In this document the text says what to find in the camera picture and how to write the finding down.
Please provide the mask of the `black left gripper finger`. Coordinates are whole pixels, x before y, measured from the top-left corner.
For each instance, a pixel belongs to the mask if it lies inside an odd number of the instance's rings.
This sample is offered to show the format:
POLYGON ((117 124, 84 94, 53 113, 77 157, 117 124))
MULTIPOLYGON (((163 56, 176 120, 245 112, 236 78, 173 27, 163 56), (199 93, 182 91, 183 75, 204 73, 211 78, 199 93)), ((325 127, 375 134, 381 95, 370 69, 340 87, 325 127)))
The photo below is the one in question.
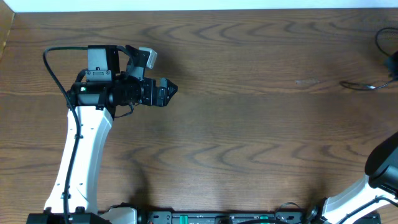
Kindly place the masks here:
POLYGON ((176 93, 178 92, 178 86, 172 83, 169 79, 161 78, 160 86, 165 89, 166 93, 176 93))
POLYGON ((166 91, 159 91, 157 94, 157 106, 165 107, 168 105, 171 98, 174 96, 174 92, 169 93, 166 91))

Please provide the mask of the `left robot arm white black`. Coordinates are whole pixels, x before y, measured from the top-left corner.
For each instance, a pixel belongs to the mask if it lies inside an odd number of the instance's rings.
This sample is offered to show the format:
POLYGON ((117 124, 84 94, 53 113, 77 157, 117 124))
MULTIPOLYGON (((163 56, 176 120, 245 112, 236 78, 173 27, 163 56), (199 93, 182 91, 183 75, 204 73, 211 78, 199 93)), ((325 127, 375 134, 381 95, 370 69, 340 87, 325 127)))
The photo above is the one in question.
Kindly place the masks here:
POLYGON ((68 107, 68 132, 55 185, 42 213, 27 223, 148 223, 147 212, 122 203, 98 210, 98 176, 106 138, 118 106, 165 107, 178 87, 166 78, 146 78, 157 53, 130 45, 89 45, 88 66, 69 90, 60 91, 68 107))

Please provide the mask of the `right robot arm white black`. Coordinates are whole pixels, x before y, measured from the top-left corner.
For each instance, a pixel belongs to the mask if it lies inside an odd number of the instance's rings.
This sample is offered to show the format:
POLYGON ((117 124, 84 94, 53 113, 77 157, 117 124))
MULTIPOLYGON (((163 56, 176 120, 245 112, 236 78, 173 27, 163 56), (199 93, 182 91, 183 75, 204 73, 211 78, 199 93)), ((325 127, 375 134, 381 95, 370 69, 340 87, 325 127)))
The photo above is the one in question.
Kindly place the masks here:
POLYGON ((354 223, 387 204, 397 206, 397 133, 370 153, 362 179, 314 206, 303 222, 354 223))

